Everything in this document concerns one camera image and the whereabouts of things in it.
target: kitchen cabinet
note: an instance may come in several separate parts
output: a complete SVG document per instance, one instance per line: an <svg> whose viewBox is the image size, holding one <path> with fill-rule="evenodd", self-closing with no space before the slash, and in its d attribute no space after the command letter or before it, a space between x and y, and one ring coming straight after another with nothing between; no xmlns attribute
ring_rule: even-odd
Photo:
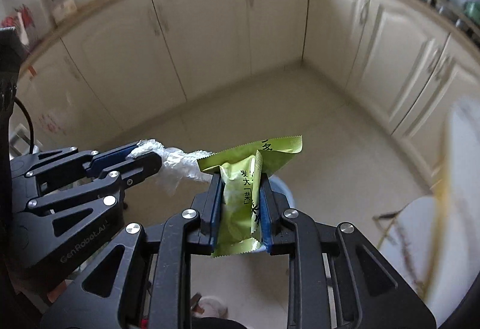
<svg viewBox="0 0 480 329"><path fill-rule="evenodd" d="M122 0L62 37L73 61L122 129L185 102L152 0Z"/></svg>
<svg viewBox="0 0 480 329"><path fill-rule="evenodd" d="M304 60L341 89L352 70L369 0L310 0Z"/></svg>
<svg viewBox="0 0 480 329"><path fill-rule="evenodd" d="M480 64L450 37L420 97L393 133L423 178L435 182L446 118L462 96L480 95Z"/></svg>
<svg viewBox="0 0 480 329"><path fill-rule="evenodd" d="M348 93L393 133L439 60L448 33L397 0L370 0Z"/></svg>
<svg viewBox="0 0 480 329"><path fill-rule="evenodd" d="M70 146L92 149L121 132L61 41L19 80L17 96L32 118L34 136L44 145L42 150Z"/></svg>
<svg viewBox="0 0 480 329"><path fill-rule="evenodd" d="M247 0L251 71L302 58L308 0Z"/></svg>
<svg viewBox="0 0 480 329"><path fill-rule="evenodd" d="M251 75L246 0L153 0L187 100Z"/></svg>

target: tiled floor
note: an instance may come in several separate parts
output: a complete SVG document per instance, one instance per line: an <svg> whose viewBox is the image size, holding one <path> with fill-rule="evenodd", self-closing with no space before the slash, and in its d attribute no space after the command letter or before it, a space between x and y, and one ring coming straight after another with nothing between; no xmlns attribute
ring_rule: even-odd
<svg viewBox="0 0 480 329"><path fill-rule="evenodd" d="M278 172L297 208L321 223L348 220L374 244L380 232L372 215L396 211L427 193L391 139L307 69L267 73L254 84L199 102L141 134L186 151L219 151L263 138L302 134L303 151ZM126 222L162 222L205 190L205 184L182 181L169 197L150 178L127 192ZM224 299L229 318L244 325L284 328L287 268L287 257L264 253L217 259L195 256L191 291Z"/></svg>

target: crumpled plastic bag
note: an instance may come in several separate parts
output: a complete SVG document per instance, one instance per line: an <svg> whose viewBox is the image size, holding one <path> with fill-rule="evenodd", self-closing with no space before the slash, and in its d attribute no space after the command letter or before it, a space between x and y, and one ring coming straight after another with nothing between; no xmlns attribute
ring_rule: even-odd
<svg viewBox="0 0 480 329"><path fill-rule="evenodd" d="M182 178L203 181L205 183L209 183L212 180L212 175L200 172L197 163L198 159L213 154L205 150L185 153L178 148L165 148L162 143L154 139L144 139L130 152L127 159L135 159L151 151L162 157L162 167L158 171L157 182L170 196L173 196Z"/></svg>

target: green wrapper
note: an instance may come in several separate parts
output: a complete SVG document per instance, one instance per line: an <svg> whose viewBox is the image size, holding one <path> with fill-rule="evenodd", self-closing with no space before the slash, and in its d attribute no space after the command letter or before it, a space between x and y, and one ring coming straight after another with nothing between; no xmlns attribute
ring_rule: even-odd
<svg viewBox="0 0 480 329"><path fill-rule="evenodd" d="M251 142L198 160L202 172L220 172L225 183L218 241L212 256L246 253L260 247L260 174L270 176L301 150L301 136L283 137Z"/></svg>

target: white cabinet door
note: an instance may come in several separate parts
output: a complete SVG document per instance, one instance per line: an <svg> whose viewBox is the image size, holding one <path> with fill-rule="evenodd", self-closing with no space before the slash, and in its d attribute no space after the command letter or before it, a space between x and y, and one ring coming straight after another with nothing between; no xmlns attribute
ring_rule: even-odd
<svg viewBox="0 0 480 329"><path fill-rule="evenodd" d="M447 37L397 0L370 0L347 91L392 133L427 83Z"/></svg>
<svg viewBox="0 0 480 329"><path fill-rule="evenodd" d="M368 0L310 0L303 58L345 89L357 55Z"/></svg>
<svg viewBox="0 0 480 329"><path fill-rule="evenodd" d="M152 0L121 0L62 40L123 129L185 102Z"/></svg>
<svg viewBox="0 0 480 329"><path fill-rule="evenodd" d="M248 0L251 71L302 59L308 0Z"/></svg>
<svg viewBox="0 0 480 329"><path fill-rule="evenodd" d="M393 133L429 183L440 165L444 125L452 104L462 96L480 95L480 64L452 37L408 115Z"/></svg>
<svg viewBox="0 0 480 329"><path fill-rule="evenodd" d="M251 74L246 0L153 0L188 100Z"/></svg>
<svg viewBox="0 0 480 329"><path fill-rule="evenodd" d="M33 63L17 95L32 118L35 138L46 146L42 150L52 144L92 149L121 133L61 41Z"/></svg>

